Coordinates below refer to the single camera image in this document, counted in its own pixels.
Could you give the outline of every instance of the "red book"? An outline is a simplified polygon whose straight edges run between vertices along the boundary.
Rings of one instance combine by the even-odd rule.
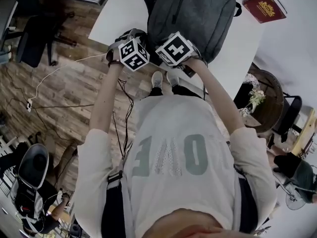
[[[286,18],[287,11],[279,0],[244,0],[243,5],[259,23]]]

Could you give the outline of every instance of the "office chair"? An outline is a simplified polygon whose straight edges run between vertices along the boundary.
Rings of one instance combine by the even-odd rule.
[[[62,28],[67,18],[74,17],[74,13],[57,14],[45,10],[39,0],[17,0],[18,8],[24,15],[32,16],[23,32],[15,33],[21,36],[17,54],[17,62],[25,62],[33,68],[36,68],[42,58],[45,46],[48,48],[49,66],[55,66],[56,61],[52,61],[52,43],[53,41],[61,42],[72,47],[77,45],[76,42],[62,37],[59,29]]]
[[[284,105],[283,113],[276,125],[273,128],[273,131],[281,135],[281,142],[287,140],[287,133],[292,128],[295,131],[301,133],[301,129],[298,128],[294,122],[302,108],[302,98],[300,96],[290,96],[289,94],[284,93]],[[289,105],[286,98],[294,98],[291,105]]]

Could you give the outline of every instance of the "black and white cube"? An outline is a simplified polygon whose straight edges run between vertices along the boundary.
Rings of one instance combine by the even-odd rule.
[[[119,46],[120,62],[132,71],[136,71],[149,63],[149,53],[138,43],[136,39],[132,39],[126,44]]]
[[[156,53],[169,66],[180,64],[194,51],[191,43],[187,41],[180,32],[174,34],[162,46],[160,46]]]

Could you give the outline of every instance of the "gray backpack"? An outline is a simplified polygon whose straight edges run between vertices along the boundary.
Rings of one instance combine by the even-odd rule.
[[[218,55],[232,18],[242,12],[236,0],[144,1],[149,12],[148,45],[152,50],[161,46],[171,33],[179,31],[197,47],[207,63]]]

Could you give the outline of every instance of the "power strip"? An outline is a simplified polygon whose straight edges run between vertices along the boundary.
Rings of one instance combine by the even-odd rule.
[[[26,109],[28,112],[31,112],[32,110],[32,100],[28,99],[28,103],[26,104]]]

